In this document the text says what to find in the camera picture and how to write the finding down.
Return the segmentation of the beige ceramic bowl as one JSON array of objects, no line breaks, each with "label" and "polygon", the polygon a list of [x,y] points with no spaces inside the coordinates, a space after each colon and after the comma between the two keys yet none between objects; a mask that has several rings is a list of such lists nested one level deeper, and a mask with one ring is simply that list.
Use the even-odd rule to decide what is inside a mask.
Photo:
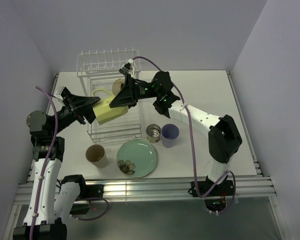
[{"label": "beige ceramic bowl", "polygon": [[124,78],[118,78],[117,80],[114,81],[114,83],[112,84],[112,93],[113,95],[117,95],[120,90],[122,85],[125,83],[125,79]]}]

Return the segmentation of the pale yellow mug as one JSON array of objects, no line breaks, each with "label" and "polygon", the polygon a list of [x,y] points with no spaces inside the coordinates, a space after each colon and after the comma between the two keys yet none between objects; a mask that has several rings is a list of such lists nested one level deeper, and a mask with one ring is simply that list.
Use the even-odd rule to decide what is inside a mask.
[{"label": "pale yellow mug", "polygon": [[97,92],[104,92],[108,94],[106,98],[102,98],[92,109],[95,114],[96,120],[99,125],[103,125],[109,121],[117,119],[125,115],[129,108],[128,106],[110,107],[110,103],[115,98],[115,96],[104,89],[95,89],[91,92],[92,97],[96,97]]}]

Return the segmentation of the brown paper-like cup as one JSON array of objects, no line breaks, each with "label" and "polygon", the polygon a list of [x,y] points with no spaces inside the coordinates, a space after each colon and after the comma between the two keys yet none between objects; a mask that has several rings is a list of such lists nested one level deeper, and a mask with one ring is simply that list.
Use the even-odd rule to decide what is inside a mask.
[{"label": "brown paper-like cup", "polygon": [[86,150],[85,158],[97,168],[105,168],[108,163],[105,149],[98,144],[91,145]]}]

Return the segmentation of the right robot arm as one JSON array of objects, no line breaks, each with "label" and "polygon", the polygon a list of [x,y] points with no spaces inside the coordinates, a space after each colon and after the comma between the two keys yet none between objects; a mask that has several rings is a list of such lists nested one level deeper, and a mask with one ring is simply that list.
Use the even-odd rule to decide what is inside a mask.
[{"label": "right robot arm", "polygon": [[190,144],[194,146],[193,130],[199,130],[208,139],[208,151],[213,158],[212,168],[206,177],[206,189],[200,193],[198,181],[194,182],[196,194],[200,198],[208,194],[217,195],[224,188],[224,181],[230,173],[232,156],[237,153],[243,140],[234,119],[230,115],[217,116],[186,104],[181,93],[175,95],[169,72],[158,71],[151,82],[135,79],[129,64],[123,65],[119,72],[124,76],[120,91],[110,102],[110,108],[134,107],[138,100],[155,98],[155,110],[169,119],[178,120],[189,126]]}]

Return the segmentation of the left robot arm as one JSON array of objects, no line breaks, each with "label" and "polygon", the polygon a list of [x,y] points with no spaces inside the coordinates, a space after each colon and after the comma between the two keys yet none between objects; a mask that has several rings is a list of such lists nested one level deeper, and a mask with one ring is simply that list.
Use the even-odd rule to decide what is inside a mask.
[{"label": "left robot arm", "polygon": [[23,224],[13,230],[14,240],[65,240],[73,204],[88,193],[81,174],[64,177],[56,193],[65,152],[65,139],[57,134],[74,122],[92,123],[96,119],[93,108],[101,99],[74,95],[66,87],[59,88],[54,97],[63,104],[60,110],[55,109],[53,115],[36,110],[26,119],[33,145],[34,181]]}]

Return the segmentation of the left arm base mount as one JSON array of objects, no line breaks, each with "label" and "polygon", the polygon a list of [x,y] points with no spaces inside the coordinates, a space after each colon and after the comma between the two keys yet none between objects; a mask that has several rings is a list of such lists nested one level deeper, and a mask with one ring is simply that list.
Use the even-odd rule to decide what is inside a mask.
[{"label": "left arm base mount", "polygon": [[86,215],[92,210],[92,203],[103,202],[104,185],[88,184],[85,186],[84,192],[75,200],[70,210],[71,215]]}]

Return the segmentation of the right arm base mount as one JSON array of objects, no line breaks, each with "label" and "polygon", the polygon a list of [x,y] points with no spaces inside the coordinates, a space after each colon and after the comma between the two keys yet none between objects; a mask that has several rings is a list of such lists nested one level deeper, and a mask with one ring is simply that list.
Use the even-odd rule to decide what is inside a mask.
[{"label": "right arm base mount", "polygon": [[[188,194],[194,198],[198,198],[195,182],[190,183],[191,187],[188,189]],[[204,195],[212,187],[213,183],[209,180],[198,181],[198,191]],[[208,197],[230,197],[234,194],[236,187],[232,180],[224,180],[221,184],[217,184],[209,193]]]}]

